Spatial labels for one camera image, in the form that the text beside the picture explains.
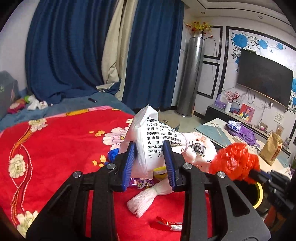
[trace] white vase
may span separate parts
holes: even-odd
[[[231,103],[227,102],[224,112],[229,113],[230,107],[231,107]]]

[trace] cylindrical air conditioner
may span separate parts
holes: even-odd
[[[180,115],[192,116],[202,70],[203,49],[201,35],[200,37],[192,37],[189,40],[184,76],[176,110]]]

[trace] flat-screen television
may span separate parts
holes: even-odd
[[[289,106],[293,71],[270,59],[241,49],[237,83]]]

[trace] red plastic bag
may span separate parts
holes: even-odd
[[[260,171],[258,156],[250,154],[245,144],[233,143],[218,151],[211,163],[209,173],[215,174],[223,171],[232,181],[244,180],[249,184],[254,184],[256,181],[248,177],[252,169]]]

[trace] barcode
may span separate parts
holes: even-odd
[[[200,143],[195,143],[191,145],[191,148],[195,151],[196,154],[205,157],[206,146]]]

